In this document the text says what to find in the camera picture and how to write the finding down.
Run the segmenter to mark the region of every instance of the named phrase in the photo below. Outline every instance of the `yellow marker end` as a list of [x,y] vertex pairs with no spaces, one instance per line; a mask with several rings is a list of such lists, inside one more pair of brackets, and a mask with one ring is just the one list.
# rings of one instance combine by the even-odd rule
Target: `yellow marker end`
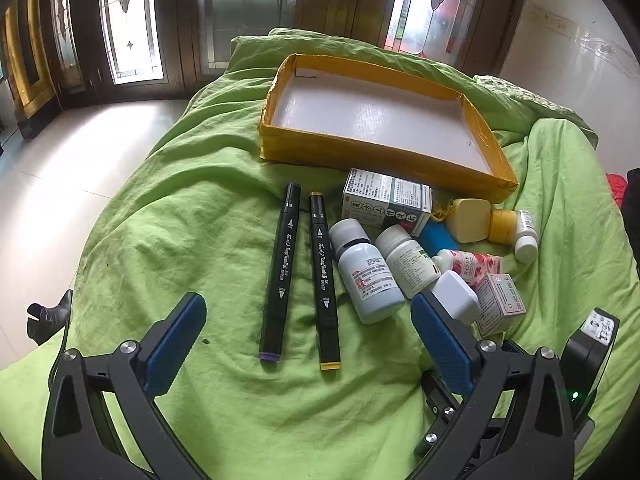
[[340,361],[334,361],[332,363],[320,363],[321,370],[337,370],[340,368]]

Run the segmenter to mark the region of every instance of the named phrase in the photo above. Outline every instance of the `yellow string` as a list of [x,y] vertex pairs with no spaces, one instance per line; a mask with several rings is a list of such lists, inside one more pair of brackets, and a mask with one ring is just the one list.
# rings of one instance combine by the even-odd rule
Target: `yellow string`
[[436,222],[442,222],[447,216],[451,214],[453,209],[454,199],[449,200],[449,204],[446,209],[443,209],[437,200],[433,201],[433,207],[431,211],[431,218]]

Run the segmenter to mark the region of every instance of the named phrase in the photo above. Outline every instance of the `black marker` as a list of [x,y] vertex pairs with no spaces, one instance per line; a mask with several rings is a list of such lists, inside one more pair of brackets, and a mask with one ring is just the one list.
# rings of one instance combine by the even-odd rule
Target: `black marker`
[[322,193],[313,191],[309,195],[309,212],[320,369],[337,370],[340,368],[338,311],[335,307],[334,268]]
[[289,182],[284,205],[278,218],[278,230],[271,258],[271,275],[267,286],[267,304],[264,306],[262,318],[258,359],[263,361],[279,361],[282,353],[282,336],[284,323],[287,320],[299,209],[300,184]]

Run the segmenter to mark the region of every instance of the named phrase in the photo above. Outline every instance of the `stained glass window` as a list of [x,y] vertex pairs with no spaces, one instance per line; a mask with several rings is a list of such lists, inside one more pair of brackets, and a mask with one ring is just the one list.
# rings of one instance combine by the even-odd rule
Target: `stained glass window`
[[115,84],[164,77],[154,0],[100,0],[100,16]]
[[202,73],[215,75],[227,67],[232,38],[289,27],[295,6],[296,0],[198,0]]
[[51,0],[51,13],[56,50],[62,67],[63,84],[69,93],[82,92],[85,90],[85,86],[76,55],[69,0]]
[[476,0],[395,0],[385,48],[455,61]]

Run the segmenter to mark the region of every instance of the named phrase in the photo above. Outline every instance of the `screw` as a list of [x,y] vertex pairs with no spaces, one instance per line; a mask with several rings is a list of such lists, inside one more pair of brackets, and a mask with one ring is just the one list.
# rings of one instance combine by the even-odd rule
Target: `screw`
[[120,345],[120,351],[123,354],[130,354],[137,348],[138,344],[135,341],[125,341]]
[[540,355],[542,355],[542,357],[545,359],[553,359],[554,357],[556,357],[556,354],[554,353],[554,351],[548,346],[543,346],[540,349]]
[[480,342],[480,349],[483,352],[495,352],[495,349],[497,348],[498,347],[496,346],[496,344],[490,339],[482,339],[482,341]]
[[67,350],[63,355],[63,359],[65,361],[73,361],[76,357],[78,357],[78,350]]

